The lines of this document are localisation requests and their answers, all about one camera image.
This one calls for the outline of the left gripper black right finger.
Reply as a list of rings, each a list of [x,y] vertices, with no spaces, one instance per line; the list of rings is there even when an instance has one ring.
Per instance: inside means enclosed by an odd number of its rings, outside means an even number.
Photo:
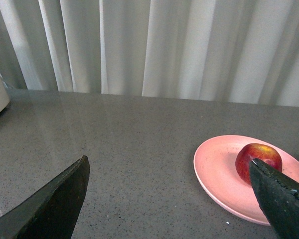
[[[260,159],[249,163],[251,185],[279,239],[299,239],[299,183]]]

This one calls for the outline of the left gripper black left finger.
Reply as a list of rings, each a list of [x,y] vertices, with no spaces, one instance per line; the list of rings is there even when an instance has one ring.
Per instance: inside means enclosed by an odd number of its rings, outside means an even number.
[[[90,175],[82,156],[20,205],[0,217],[0,239],[72,237]]]

